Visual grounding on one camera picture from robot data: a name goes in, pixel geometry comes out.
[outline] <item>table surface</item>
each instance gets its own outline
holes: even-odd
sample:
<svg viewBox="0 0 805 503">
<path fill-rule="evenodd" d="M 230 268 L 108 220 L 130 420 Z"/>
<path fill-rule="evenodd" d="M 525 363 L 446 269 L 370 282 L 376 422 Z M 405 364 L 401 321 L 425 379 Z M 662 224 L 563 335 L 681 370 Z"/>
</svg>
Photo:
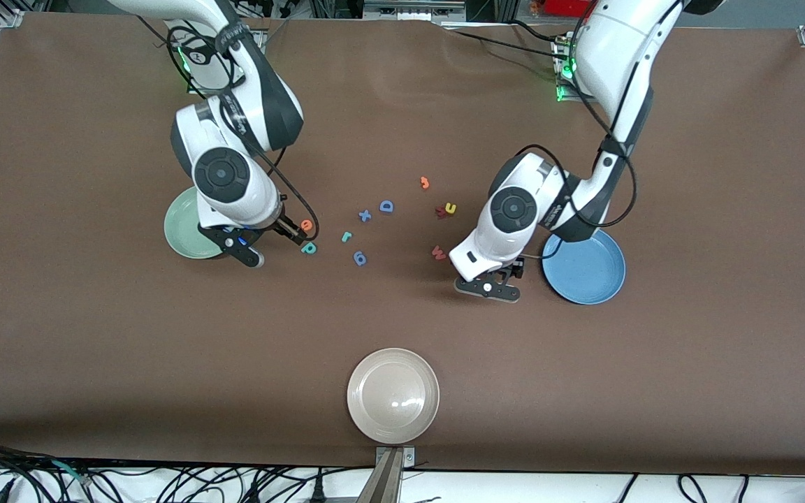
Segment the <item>table surface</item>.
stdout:
<svg viewBox="0 0 805 503">
<path fill-rule="evenodd" d="M 191 185 L 169 128 L 194 99 L 154 42 L 130 16 L 52 13 L 0 39 L 0 443 L 367 465 L 347 380 L 371 351 L 405 347 L 440 382 L 437 419 L 413 442 L 429 467 L 805 472 L 805 49 L 792 31 L 673 32 L 633 156 L 639 203 L 610 230 L 626 283 L 598 306 L 556 296 L 534 263 L 516 305 L 462 296 L 431 256 L 470 232 L 519 147 L 590 171 L 602 132 L 556 102 L 541 55 L 425 22 L 288 22 L 268 56 L 306 124 L 282 168 L 322 234 L 313 256 L 266 236 L 266 266 L 248 270 L 187 260 L 163 237 Z M 613 213 L 628 198 L 626 182 Z M 382 200 L 396 211 L 358 220 Z M 437 220 L 447 201 L 456 216 Z"/>
</svg>

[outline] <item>white robotic arm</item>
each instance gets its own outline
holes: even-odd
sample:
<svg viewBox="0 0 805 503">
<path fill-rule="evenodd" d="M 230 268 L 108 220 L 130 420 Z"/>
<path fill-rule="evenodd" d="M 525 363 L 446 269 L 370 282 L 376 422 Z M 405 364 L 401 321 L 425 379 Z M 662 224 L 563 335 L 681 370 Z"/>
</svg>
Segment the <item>white robotic arm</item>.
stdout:
<svg viewBox="0 0 805 503">
<path fill-rule="evenodd" d="M 592 175 L 586 180 L 533 153 L 509 159 L 490 186 L 477 227 L 449 254 L 461 275 L 456 289 L 513 302 L 516 289 L 485 289 L 488 282 L 482 276 L 518 266 L 521 262 L 515 261 L 536 226 L 563 241 L 576 242 L 591 238 L 604 222 L 626 157 L 651 110 L 651 66 L 687 2 L 601 0 L 595 4 L 585 25 L 573 35 L 573 79 L 583 94 L 594 96 L 607 117 L 612 117 L 612 134 L 601 142 Z"/>
<path fill-rule="evenodd" d="M 266 61 L 228 0 L 109 0 L 129 13 L 194 20 L 217 32 L 215 49 L 244 80 L 176 112 L 171 141 L 198 188 L 199 231 L 249 267 L 263 264 L 252 243 L 266 230 L 301 245 L 307 235 L 284 216 L 284 197 L 255 161 L 297 140 L 300 102 Z"/>
</svg>

